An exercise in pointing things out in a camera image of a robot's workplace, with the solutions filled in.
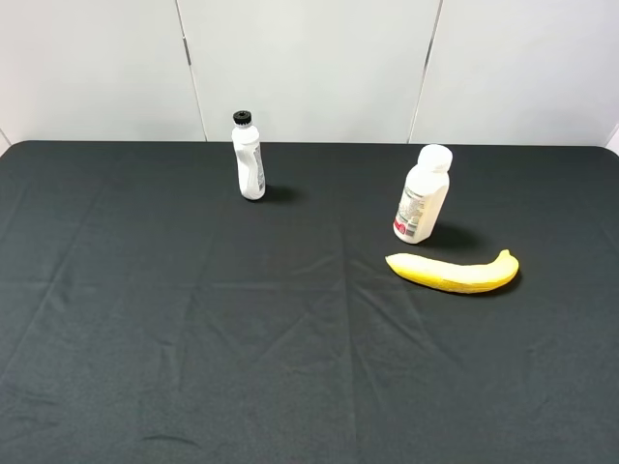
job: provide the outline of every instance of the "white bottle cap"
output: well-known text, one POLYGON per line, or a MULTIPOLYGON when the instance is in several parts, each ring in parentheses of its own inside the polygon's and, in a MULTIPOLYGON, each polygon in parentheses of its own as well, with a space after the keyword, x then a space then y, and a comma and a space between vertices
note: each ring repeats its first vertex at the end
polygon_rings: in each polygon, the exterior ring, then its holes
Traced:
POLYGON ((447 172, 452 165, 452 152, 442 145, 426 145, 417 163, 432 172, 447 172))

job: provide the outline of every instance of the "plastic bottle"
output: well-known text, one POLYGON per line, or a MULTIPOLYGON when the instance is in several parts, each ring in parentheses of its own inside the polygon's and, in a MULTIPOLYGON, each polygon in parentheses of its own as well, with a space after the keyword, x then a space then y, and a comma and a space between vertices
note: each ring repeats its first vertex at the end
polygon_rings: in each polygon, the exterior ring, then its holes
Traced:
POLYGON ((239 188, 248 200, 257 200, 262 198, 266 187, 260 156, 260 133, 251 123, 249 111, 237 111, 233 119, 236 128, 232 130, 232 143, 239 166, 239 188))
POLYGON ((451 165, 452 152, 447 147, 427 145, 406 176, 394 232, 408 244, 418 244, 432 233, 449 189, 451 165))

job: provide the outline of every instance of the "banana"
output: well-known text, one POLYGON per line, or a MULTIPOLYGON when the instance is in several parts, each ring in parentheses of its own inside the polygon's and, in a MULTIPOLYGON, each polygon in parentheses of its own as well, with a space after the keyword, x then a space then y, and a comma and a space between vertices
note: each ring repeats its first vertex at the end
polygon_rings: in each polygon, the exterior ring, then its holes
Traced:
POLYGON ((507 249, 489 264, 460 266, 415 254, 392 254, 385 258, 400 277, 428 287, 456 293, 479 293, 494 290, 514 278, 518 260, 507 249))

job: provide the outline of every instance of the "table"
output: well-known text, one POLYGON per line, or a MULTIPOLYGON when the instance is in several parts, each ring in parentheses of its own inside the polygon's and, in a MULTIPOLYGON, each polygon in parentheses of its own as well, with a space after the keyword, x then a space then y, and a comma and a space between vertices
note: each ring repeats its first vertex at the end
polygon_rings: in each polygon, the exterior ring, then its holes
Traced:
POLYGON ((619 158, 451 146, 418 246, 414 145, 27 142, 0 159, 0 462, 615 463, 619 158), (521 273, 460 296, 384 257, 521 273))

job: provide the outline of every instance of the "red label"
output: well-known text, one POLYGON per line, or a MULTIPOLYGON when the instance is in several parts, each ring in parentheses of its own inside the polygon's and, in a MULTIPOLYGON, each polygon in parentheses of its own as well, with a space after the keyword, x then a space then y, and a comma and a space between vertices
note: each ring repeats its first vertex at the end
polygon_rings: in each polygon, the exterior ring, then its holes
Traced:
POLYGON ((396 220, 394 220, 394 226, 396 227, 396 229, 398 230, 398 232, 402 235, 406 234, 406 226, 404 224, 400 224, 398 222, 398 218, 396 217, 396 220))

